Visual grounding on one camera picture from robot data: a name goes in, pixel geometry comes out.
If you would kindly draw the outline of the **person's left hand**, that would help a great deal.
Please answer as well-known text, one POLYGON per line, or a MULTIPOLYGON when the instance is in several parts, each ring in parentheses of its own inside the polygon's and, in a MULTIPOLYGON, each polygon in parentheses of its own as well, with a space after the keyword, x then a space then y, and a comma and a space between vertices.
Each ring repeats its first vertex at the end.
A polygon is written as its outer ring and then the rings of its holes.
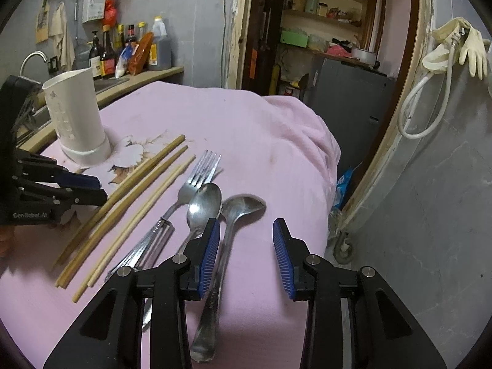
POLYGON ((0 257, 4 258, 13 248, 15 235, 14 226, 0 227, 0 257))

